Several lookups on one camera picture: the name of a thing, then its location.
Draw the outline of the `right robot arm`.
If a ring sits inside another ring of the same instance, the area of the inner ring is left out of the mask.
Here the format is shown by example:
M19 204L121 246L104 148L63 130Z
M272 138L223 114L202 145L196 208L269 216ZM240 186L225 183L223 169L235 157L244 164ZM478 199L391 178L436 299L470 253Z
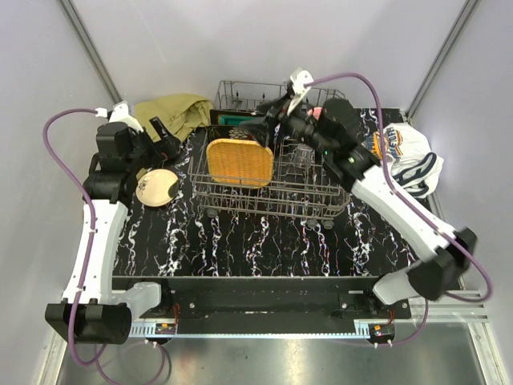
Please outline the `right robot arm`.
M299 107L288 114L288 105L287 98L267 103L265 115L240 127L263 147L287 136L314 150L329 181L378 212L418 257L413 265L374 284L373 293L363 300L366 313L381 318L403 299L436 301L445 295L469 269L476 234L440 220L390 179L380 160L355 138L358 116L349 101L332 98L312 113Z

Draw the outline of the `teal square ceramic dish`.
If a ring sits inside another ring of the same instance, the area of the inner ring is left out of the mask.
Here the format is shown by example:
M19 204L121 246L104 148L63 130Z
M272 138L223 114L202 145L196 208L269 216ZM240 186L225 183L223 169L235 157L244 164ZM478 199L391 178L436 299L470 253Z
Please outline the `teal square ceramic dish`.
M242 122L263 117L264 115L257 111L232 111L212 109L209 112L209 125L239 126Z

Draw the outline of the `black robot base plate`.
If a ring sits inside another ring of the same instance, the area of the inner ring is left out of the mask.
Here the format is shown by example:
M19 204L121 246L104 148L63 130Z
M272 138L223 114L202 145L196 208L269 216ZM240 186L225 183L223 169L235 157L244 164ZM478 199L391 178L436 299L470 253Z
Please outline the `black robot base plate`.
M372 293L376 278L116 278L115 288L158 283L165 304L180 308L181 337L359 337L357 321L402 321L407 300L381 305Z

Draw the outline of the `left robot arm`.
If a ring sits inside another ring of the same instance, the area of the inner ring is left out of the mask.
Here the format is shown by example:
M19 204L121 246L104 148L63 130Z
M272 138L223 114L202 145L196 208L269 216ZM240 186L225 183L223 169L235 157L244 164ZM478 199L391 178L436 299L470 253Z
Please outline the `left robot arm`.
M139 172L176 157L179 149L169 135L154 142L132 117L110 117L95 139L97 152L79 183L83 231L75 266L61 301L47 305L45 319L68 343L121 345L136 319L172 311L168 284L139 282L115 294L112 273Z

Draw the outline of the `pink skull pattern mug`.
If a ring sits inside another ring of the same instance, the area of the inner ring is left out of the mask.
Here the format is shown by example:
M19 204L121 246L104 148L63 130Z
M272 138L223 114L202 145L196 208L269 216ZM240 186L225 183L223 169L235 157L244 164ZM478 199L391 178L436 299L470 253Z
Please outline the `pink skull pattern mug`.
M312 116L315 120L319 120L323 112L323 107L313 107L308 110L308 115Z

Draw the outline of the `woven bamboo basket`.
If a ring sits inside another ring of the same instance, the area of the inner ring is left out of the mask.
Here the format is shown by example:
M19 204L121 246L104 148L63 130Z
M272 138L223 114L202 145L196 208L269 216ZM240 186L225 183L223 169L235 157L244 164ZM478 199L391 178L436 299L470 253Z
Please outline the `woven bamboo basket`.
M214 140L206 148L206 157L210 177L220 184L262 188L273 177L273 152L256 141Z

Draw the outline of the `clear drinking glass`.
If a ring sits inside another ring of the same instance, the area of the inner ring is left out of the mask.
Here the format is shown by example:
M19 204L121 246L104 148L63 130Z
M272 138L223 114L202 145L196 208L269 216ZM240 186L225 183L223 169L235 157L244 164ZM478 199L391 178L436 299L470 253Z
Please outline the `clear drinking glass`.
M307 169L314 162L315 152L306 144L298 144L293 152L293 165Z

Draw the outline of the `black floral square plate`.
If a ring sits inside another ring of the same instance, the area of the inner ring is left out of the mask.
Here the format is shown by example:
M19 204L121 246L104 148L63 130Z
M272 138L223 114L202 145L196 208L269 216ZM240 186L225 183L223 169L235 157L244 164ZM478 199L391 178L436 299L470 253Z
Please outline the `black floral square plate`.
M248 130L231 125L212 125L207 128L207 137L209 142L218 139L256 140Z

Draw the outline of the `cream round floral plate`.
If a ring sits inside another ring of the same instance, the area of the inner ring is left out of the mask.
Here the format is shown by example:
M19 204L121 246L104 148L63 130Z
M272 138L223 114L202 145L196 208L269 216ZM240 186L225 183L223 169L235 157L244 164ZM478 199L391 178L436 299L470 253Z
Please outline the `cream round floral plate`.
M161 207L174 200L179 192L178 176L167 169L155 169L147 172L139 180L135 195L148 207Z

